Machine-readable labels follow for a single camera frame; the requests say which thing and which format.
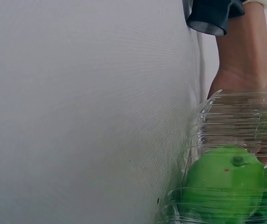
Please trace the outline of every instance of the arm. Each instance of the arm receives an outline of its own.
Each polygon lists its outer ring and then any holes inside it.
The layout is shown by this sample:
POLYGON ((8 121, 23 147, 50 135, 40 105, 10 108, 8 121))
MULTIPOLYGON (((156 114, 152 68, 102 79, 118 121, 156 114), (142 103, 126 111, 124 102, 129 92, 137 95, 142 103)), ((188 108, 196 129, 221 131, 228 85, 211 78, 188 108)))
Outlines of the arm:
POLYGON ((267 83, 267 27, 264 7, 244 5, 246 14, 232 18, 228 34, 217 37, 219 70, 209 97, 219 89, 256 89, 267 83))

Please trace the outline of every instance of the white wall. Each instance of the white wall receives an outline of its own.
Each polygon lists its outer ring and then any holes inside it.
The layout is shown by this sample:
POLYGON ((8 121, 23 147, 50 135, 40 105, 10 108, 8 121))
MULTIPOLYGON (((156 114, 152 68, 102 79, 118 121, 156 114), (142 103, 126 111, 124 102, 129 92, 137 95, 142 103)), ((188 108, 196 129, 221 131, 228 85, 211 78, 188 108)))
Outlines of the white wall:
POLYGON ((199 103, 181 0, 0 0, 0 224, 148 224, 199 103))
POLYGON ((201 87, 203 93, 203 100, 207 98, 210 85, 218 71, 218 47, 215 36, 199 34, 201 36, 201 87))

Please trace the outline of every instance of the clear plastic bottle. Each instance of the clear plastic bottle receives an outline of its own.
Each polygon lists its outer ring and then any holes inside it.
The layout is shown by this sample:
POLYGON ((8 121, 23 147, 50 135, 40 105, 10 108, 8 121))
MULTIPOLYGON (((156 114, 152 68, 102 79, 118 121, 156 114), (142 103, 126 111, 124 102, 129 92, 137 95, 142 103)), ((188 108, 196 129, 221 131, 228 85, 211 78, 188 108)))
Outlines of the clear plastic bottle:
POLYGON ((158 224, 267 224, 267 87, 218 91, 188 121, 158 224))

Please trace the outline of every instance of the sleeve cuff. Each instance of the sleeve cuff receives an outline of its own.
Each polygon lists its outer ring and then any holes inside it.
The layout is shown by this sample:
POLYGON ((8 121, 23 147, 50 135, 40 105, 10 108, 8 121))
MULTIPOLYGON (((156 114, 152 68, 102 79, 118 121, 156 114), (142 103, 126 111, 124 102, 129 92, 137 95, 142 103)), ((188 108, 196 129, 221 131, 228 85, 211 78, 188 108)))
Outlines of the sleeve cuff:
POLYGON ((264 9, 267 8, 267 0, 246 0, 242 4, 246 4, 248 2, 258 2, 263 5, 264 9))

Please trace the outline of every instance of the plastic bottle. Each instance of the plastic bottle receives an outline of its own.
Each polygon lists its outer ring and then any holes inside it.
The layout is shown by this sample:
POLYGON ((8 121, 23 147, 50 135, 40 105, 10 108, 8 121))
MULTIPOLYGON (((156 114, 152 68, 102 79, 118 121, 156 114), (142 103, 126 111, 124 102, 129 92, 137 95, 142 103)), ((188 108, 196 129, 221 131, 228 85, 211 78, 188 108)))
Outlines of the plastic bottle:
POLYGON ((188 121, 157 224, 267 224, 267 87, 218 91, 188 121))

